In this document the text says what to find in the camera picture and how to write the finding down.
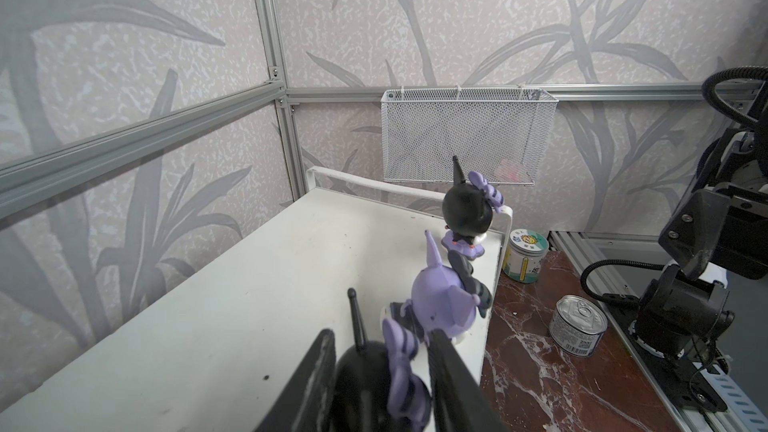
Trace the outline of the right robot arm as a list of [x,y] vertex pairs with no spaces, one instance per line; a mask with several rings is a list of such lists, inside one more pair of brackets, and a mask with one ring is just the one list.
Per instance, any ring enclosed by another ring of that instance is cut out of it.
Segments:
[[[618,313],[621,330],[676,406],[725,412],[728,404],[705,376],[725,370],[717,341],[731,326],[730,273],[767,274],[767,69],[742,66],[714,73],[704,100],[732,122],[703,152],[686,193],[658,243],[666,265],[606,259],[587,266],[583,291]],[[640,297],[598,294],[593,271],[625,266],[659,272]]]

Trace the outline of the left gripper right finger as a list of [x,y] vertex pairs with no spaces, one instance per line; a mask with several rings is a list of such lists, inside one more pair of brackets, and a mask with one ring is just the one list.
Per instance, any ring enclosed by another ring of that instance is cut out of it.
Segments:
[[429,333],[428,364],[436,431],[506,431],[451,340]]

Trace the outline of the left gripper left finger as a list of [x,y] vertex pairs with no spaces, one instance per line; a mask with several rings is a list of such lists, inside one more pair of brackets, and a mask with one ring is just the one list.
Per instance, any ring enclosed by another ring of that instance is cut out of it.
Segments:
[[335,367],[334,332],[322,329],[256,431],[328,431]]

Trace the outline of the black Kuromi figure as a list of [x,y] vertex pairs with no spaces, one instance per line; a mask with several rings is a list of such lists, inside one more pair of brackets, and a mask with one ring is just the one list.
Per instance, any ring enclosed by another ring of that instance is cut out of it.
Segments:
[[354,345],[337,362],[331,423],[336,431],[422,431],[432,399],[413,373],[419,341],[391,318],[382,320],[383,339],[367,338],[353,288],[347,291]]

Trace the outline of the purple bat Kuromi figure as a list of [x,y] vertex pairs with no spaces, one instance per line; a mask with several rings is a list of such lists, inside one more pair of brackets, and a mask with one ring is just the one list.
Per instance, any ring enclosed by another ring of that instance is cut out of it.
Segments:
[[485,254],[482,241],[494,214],[502,211],[504,197],[483,174],[465,174],[456,155],[452,157],[452,166],[453,185],[442,202],[446,233],[441,243],[448,251],[473,261]]

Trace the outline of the purple striped Kuromi figure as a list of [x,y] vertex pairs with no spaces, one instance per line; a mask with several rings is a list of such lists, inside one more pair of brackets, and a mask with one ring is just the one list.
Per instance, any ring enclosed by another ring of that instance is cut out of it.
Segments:
[[426,267],[415,277],[410,297],[393,302],[383,316],[415,334],[425,342],[435,330],[456,339],[473,326],[477,318],[485,318],[493,296],[488,287],[474,277],[474,269],[463,255],[448,252],[444,262],[430,232],[426,238]]

